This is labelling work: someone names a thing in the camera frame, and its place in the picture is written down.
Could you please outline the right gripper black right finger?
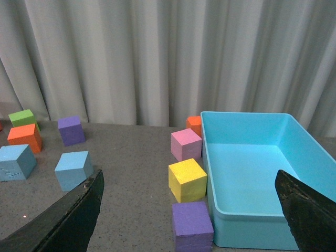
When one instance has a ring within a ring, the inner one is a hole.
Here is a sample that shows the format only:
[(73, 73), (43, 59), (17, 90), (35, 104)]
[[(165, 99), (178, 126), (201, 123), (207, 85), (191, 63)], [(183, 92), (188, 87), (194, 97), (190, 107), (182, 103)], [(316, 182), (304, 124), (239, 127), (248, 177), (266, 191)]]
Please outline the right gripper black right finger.
[(335, 251), (335, 202), (284, 170), (275, 188), (300, 251)]

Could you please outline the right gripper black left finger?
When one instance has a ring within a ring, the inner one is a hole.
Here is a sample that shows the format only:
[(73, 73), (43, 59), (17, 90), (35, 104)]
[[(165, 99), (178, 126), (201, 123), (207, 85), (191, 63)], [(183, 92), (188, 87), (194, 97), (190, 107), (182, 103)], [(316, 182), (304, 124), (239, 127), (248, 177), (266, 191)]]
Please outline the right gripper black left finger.
[(104, 191), (101, 170), (1, 240), (1, 251), (86, 251)]

